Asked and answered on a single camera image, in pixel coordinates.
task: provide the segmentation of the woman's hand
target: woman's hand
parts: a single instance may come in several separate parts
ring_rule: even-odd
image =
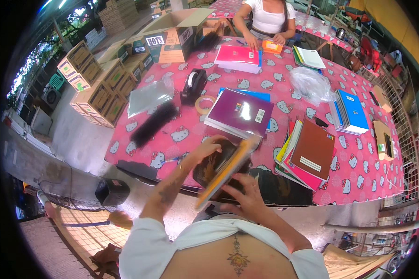
[[[191,153],[186,156],[186,158],[190,157],[194,159],[197,164],[200,164],[206,156],[210,156],[215,151],[222,152],[222,146],[220,144],[215,144],[216,141],[221,139],[227,138],[221,135],[215,135],[213,137],[207,138],[204,142],[201,143],[201,145],[191,151]]]
[[[282,35],[282,33],[276,33],[273,37],[273,43],[277,45],[285,45],[285,37]]]
[[[222,189],[232,195],[240,203],[240,207],[237,207],[234,204],[223,204],[220,206],[222,211],[237,214],[260,224],[266,219],[274,216],[274,213],[267,208],[262,200],[256,179],[240,173],[234,174],[233,178],[243,185],[245,195],[231,186],[224,185]]]
[[[243,37],[252,51],[259,50],[258,39],[250,31],[245,32]]]

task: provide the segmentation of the pink tablecloth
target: pink tablecloth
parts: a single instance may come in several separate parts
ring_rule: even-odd
[[[235,39],[235,37],[225,37],[223,43],[236,45],[238,43]],[[178,92],[183,90],[186,77],[193,68],[203,68],[208,75],[205,95],[216,97],[220,87],[241,88],[267,92],[270,94],[271,102],[276,104],[272,113],[271,130],[251,156],[253,168],[274,170],[274,156],[283,145],[289,118],[295,120],[298,115],[299,119],[303,119],[304,116],[313,119],[316,115],[329,124],[327,131],[337,137],[335,140],[337,151],[331,164],[329,180],[320,185],[316,191],[313,197],[314,203],[348,204],[384,198],[400,192],[403,178],[402,160],[400,157],[392,162],[378,160],[373,129],[359,137],[337,132],[332,125],[327,103],[315,107],[293,91],[289,72],[296,65],[290,48],[285,47],[281,55],[265,53],[262,71],[257,75],[218,68],[213,64],[215,55],[215,51],[195,52],[186,63],[154,64],[140,86],[159,80],[164,75],[172,76],[176,89],[174,102],[179,107],[179,117],[165,125],[145,147],[137,148],[129,137],[156,108],[130,119],[127,119],[127,112],[124,111],[115,128],[105,159],[112,164],[117,164],[118,160],[144,163],[158,169],[157,179],[164,179],[177,163],[162,165],[163,160],[186,154],[206,137],[221,133],[203,124],[204,116],[198,114],[194,107],[180,106]],[[326,59],[323,61],[327,67],[323,74],[329,78],[332,88],[344,89],[358,95],[369,126],[373,127],[371,121],[374,119],[385,122],[391,129],[393,140],[396,142],[395,149],[400,154],[391,114],[375,105],[368,93],[372,85],[338,64]],[[386,180],[386,174],[393,185]],[[199,186],[191,176],[184,184]]]
[[[208,18],[234,18],[242,6],[242,0],[217,0],[208,9],[215,9]]]
[[[333,44],[336,44],[337,46],[352,52],[353,48],[351,45],[337,38],[335,36],[334,29],[329,28],[329,24],[324,25],[321,19],[309,16],[302,12],[295,11],[295,15],[296,29],[307,32],[309,34],[313,34],[322,38],[323,40],[329,40]]]

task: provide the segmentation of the red fan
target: red fan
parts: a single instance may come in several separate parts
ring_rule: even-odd
[[[377,72],[382,63],[379,52],[372,47],[369,38],[365,36],[360,38],[360,62],[366,69],[374,72]]]

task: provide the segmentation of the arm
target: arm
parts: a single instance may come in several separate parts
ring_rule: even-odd
[[[221,210],[244,216],[276,232],[291,253],[302,249],[312,249],[312,244],[307,238],[265,206],[259,186],[253,177],[235,174],[233,178],[244,186],[245,195],[228,185],[224,185],[222,189],[232,195],[241,206],[239,208],[233,204],[224,204],[220,207]]]
[[[163,217],[171,208],[189,172],[203,158],[214,151],[222,152],[221,145],[215,144],[215,142],[224,138],[224,136],[220,135],[207,138],[199,147],[183,158],[173,172],[165,180],[157,184],[139,217],[152,218],[164,225]]]
[[[253,34],[251,34],[250,30],[248,30],[245,24],[245,21],[243,20],[244,18],[248,16],[248,14],[250,14],[251,11],[252,9],[249,4],[243,4],[240,7],[239,11],[235,14],[233,18],[233,22],[236,28],[240,32],[242,32],[242,35],[245,38],[245,42],[248,44],[248,46],[252,50],[258,50],[259,49],[258,40]]]
[[[288,18],[287,19],[287,31],[277,33],[273,39],[275,44],[284,45],[286,39],[290,39],[291,37],[295,36],[296,26],[295,26],[295,19]]]

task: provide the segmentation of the arm tattoo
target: arm tattoo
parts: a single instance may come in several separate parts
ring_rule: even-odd
[[[230,265],[235,267],[236,274],[238,277],[240,276],[241,272],[246,268],[247,264],[250,262],[247,260],[247,256],[242,255],[242,251],[240,250],[240,243],[235,235],[235,241],[233,242],[234,249],[233,254],[229,254],[230,257],[227,259],[230,262]]]
[[[171,206],[173,204],[179,192],[178,184],[181,184],[180,181],[184,181],[181,176],[173,180],[171,183],[165,185],[164,188],[158,192],[158,194],[161,196],[160,202],[162,204],[166,204],[167,206]]]

